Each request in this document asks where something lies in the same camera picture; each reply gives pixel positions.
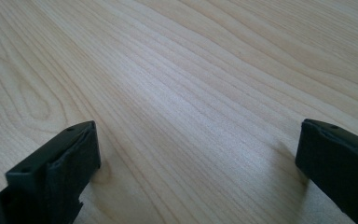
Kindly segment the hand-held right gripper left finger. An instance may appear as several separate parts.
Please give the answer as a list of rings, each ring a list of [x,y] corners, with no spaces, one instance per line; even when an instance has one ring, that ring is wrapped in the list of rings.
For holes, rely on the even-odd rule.
[[[96,124],[71,126],[6,172],[0,199],[8,224],[72,224],[79,197],[101,167]]]

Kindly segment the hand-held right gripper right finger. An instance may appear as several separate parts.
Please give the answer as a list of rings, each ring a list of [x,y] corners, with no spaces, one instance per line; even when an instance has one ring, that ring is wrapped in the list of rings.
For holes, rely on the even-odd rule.
[[[358,224],[358,136],[336,125],[304,119],[296,166]]]

